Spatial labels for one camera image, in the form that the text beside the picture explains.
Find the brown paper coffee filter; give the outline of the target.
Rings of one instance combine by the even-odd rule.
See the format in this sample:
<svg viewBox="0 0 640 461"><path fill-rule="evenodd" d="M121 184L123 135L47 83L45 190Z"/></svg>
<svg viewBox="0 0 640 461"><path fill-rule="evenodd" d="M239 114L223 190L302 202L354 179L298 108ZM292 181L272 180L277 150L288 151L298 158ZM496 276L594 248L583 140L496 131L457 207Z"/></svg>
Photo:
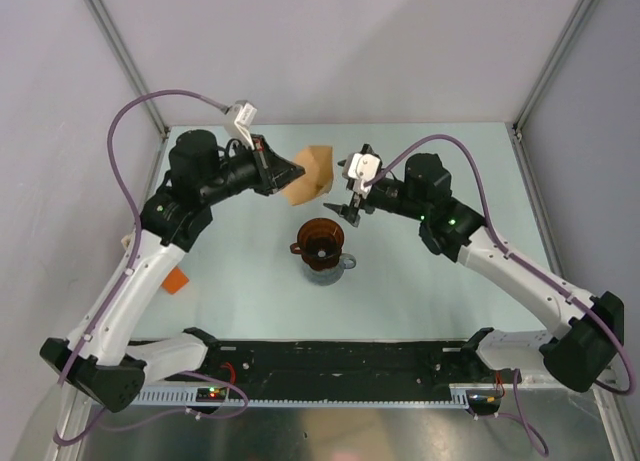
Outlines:
<svg viewBox="0 0 640 461"><path fill-rule="evenodd" d="M282 191L291 206L308 203L331 191L334 181L332 146L307 146L295 156L294 162L304 168L305 174Z"/></svg>

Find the amber glass coffee dripper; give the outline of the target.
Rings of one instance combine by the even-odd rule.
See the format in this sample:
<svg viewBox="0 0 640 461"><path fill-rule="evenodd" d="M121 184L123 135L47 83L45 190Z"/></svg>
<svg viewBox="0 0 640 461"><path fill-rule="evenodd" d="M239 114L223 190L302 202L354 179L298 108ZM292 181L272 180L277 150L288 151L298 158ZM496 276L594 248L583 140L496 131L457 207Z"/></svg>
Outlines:
<svg viewBox="0 0 640 461"><path fill-rule="evenodd" d="M312 270L322 271L339 264L343 246L344 231L338 223L328 218L314 218L300 227L289 250Z"/></svg>

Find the clear glass pitcher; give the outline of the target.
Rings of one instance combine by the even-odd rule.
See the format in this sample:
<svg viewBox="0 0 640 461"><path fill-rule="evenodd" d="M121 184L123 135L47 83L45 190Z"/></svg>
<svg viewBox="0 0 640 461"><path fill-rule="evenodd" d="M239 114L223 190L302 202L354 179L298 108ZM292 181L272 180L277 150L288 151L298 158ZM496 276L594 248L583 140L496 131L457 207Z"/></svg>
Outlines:
<svg viewBox="0 0 640 461"><path fill-rule="evenodd" d="M351 254L342 254L335 267L314 270L307 264L302 265L302 273L307 281L317 286L329 286L337 283L347 270L357 266L356 258Z"/></svg>

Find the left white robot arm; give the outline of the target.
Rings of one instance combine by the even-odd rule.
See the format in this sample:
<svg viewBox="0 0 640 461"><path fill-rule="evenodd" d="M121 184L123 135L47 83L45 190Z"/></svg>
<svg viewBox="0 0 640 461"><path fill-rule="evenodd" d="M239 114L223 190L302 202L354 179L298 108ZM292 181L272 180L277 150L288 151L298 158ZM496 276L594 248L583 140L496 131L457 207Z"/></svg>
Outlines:
<svg viewBox="0 0 640 461"><path fill-rule="evenodd" d="M251 141L221 147L208 130L182 133L101 298L66 338L48 338L41 347L41 358L64 382L106 410L124 410L147 383L187 371L209 380L220 372L218 341L199 328L139 346L130 340L162 283L212 223L212 206L246 190L275 194L304 175L302 166L277 155L263 136Z"/></svg>

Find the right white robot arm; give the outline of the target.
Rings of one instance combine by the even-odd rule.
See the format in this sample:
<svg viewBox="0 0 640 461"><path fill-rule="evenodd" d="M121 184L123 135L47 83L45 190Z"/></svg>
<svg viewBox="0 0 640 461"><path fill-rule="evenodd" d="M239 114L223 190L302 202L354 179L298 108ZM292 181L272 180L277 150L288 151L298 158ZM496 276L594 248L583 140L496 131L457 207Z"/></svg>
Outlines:
<svg viewBox="0 0 640 461"><path fill-rule="evenodd" d="M595 296L549 272L500 236L487 208L475 211L457 200L451 174L436 154L411 146L399 155L401 180L391 177L370 145L340 161L347 204L331 210L352 226L360 215L386 211L419 223L419 237L443 255L483 276L534 315L541 331L478 331L462 357L464 374L476 382L496 371L547 373L563 386L585 392L592 386L632 394L635 371L624 348L624 304L611 292Z"/></svg>

